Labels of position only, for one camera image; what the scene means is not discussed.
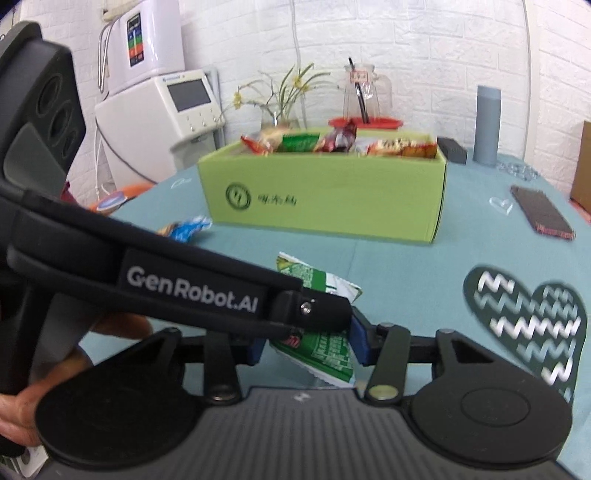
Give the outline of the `person's left hand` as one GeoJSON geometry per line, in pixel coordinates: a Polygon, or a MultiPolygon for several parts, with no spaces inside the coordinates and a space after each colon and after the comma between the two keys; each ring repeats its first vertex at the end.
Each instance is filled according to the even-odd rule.
{"type": "MultiPolygon", "coordinates": [[[[93,327],[95,333],[140,340],[153,333],[150,322],[143,316],[132,314],[100,318],[93,327]]],[[[86,352],[79,346],[39,381],[32,383],[17,395],[1,395],[1,435],[25,447],[41,444],[35,426],[35,411],[40,400],[55,386],[73,378],[92,366],[86,352]]]]}

